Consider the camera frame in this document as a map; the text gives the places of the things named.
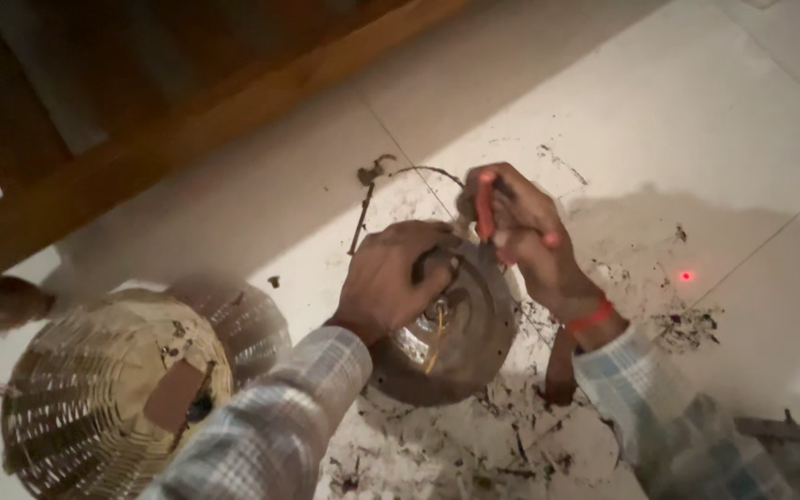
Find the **shirt cuff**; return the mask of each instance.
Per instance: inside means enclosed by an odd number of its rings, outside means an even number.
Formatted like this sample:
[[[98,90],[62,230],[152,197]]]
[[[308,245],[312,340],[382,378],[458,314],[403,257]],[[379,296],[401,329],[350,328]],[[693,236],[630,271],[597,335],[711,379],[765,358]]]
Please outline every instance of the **shirt cuff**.
[[[572,358],[577,375],[589,380],[610,378],[624,373],[650,354],[653,343],[635,328],[626,331],[604,347]]]

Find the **wire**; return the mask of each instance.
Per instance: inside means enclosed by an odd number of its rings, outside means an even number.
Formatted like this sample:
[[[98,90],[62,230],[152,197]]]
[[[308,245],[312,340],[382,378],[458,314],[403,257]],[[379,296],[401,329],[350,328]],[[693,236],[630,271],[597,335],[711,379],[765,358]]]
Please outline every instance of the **wire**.
[[[434,369],[434,363],[438,360],[440,352],[440,335],[444,332],[444,308],[437,306],[437,339],[434,341],[434,355],[428,361],[428,367],[425,368],[425,375],[430,375],[431,370]]]

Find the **woven bamboo basket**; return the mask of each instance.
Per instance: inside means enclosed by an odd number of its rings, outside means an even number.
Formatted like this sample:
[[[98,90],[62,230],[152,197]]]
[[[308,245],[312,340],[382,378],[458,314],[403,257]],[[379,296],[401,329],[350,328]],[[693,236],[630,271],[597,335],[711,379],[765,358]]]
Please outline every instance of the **woven bamboo basket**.
[[[172,432],[144,412],[175,363],[206,374],[207,408],[217,408],[289,346],[273,301],[226,279],[78,307],[43,328],[14,367],[2,405],[6,471],[36,498],[133,498],[205,422],[188,411]]]

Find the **metal disc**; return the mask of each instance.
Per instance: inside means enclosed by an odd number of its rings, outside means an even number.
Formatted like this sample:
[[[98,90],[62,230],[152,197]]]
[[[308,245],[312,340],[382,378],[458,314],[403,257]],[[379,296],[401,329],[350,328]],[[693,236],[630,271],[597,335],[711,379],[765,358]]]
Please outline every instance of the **metal disc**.
[[[464,241],[456,278],[415,321],[372,347],[369,384],[416,406],[461,401],[505,361],[517,332],[514,300],[494,252]]]

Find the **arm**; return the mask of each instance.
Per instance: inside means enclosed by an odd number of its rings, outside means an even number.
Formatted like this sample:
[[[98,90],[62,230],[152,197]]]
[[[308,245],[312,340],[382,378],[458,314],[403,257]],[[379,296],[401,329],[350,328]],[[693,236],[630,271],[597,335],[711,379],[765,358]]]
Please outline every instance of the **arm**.
[[[650,498],[798,498],[758,441],[739,435],[716,402],[616,311],[592,318],[604,293],[582,272],[554,201],[508,164],[469,172],[460,213],[473,218],[480,176],[494,184],[498,256],[517,264],[527,292],[547,307],[585,354],[576,380],[623,437],[623,452]]]
[[[800,498],[758,441],[633,326],[573,367],[650,498]]]
[[[455,241],[448,225],[421,221],[367,236],[326,325],[209,416],[140,498],[310,498],[329,438],[372,373],[368,347],[415,319],[450,283],[450,262],[415,284],[413,265]]]
[[[310,498],[329,438],[371,373],[356,335],[315,330],[213,413],[141,498]]]

